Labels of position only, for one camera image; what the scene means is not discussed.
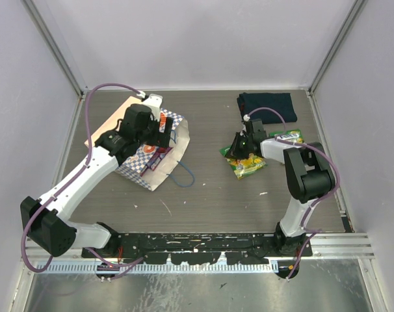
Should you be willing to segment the green snack packet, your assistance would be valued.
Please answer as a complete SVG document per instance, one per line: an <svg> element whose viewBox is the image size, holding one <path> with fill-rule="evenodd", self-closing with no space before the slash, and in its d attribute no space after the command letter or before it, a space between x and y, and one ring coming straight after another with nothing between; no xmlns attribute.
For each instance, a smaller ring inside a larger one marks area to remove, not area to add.
<svg viewBox="0 0 394 312"><path fill-rule="evenodd" d="M227 158L226 154L229 149L230 146L226 146L221 148L219 152L226 159L237 179L248 177L267 165L263 158L255 156L254 154L250 154L248 159L243 160Z"/></svg>

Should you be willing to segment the green Fox's candy packet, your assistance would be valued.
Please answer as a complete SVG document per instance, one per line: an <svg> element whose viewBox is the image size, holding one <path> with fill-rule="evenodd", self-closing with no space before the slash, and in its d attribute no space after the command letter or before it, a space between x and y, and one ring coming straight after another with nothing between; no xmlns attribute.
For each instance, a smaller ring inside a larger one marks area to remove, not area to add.
<svg viewBox="0 0 394 312"><path fill-rule="evenodd" d="M277 132L269 133L269 136L272 138L278 138L279 140L285 140L288 142L295 142L298 144L304 143L302 132L299 129L287 130L286 132L277 131Z"/></svg>

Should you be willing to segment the blue checkered paper bag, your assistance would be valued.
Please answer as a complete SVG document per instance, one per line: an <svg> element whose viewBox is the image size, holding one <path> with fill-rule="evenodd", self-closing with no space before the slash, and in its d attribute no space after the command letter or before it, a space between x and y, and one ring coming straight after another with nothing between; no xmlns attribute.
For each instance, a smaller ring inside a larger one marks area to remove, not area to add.
<svg viewBox="0 0 394 312"><path fill-rule="evenodd" d="M184 116L161 107L160 132L164 130L166 117L174 119L169 147L171 151L160 162L155 171L147 170L146 164L159 148L139 142L139 136L156 120L151 109L135 97L129 97L93 134L85 141L88 147L86 165L107 163L107 169L128 180L154 191L162 182L172 177L174 168L181 164L190 136L188 121Z"/></svg>

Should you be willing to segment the purple snack packet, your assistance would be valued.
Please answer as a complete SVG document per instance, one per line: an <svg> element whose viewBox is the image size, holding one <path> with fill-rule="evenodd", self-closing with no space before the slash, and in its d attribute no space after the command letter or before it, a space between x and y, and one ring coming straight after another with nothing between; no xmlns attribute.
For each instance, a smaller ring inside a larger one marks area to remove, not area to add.
<svg viewBox="0 0 394 312"><path fill-rule="evenodd" d="M146 169L155 171L155 169L159 166L160 162L165 158L165 156L171 151L171 147L162 148L159 147L156 152L153 154L151 159L146 164Z"/></svg>

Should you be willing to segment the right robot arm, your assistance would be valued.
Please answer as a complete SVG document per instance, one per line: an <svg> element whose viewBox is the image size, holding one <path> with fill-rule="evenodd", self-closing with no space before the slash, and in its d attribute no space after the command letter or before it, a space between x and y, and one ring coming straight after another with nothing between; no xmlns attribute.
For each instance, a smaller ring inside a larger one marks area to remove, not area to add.
<svg viewBox="0 0 394 312"><path fill-rule="evenodd" d="M251 120L247 115L243 125L226 157L241 161L252 155L284 165L291 199L277 223L272 245L278 254L288 256L304 243L315 206L336 190L335 169L319 142L298 143L289 134L269 136L260 119Z"/></svg>

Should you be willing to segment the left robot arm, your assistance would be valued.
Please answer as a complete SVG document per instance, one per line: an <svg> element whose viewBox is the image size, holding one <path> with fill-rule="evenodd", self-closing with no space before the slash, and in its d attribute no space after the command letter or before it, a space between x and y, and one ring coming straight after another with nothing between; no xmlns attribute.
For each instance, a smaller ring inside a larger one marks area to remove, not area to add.
<svg viewBox="0 0 394 312"><path fill-rule="evenodd" d="M49 255L58 257L70 248L95 248L103 257L119 250L116 232L103 223L70 222L81 201L107 175L134 156L142 145L168 147L174 120L153 112L149 105L132 104L118 126L100 134L89 145L86 159L58 185L38 199L26 197L20 206L24 234Z"/></svg>

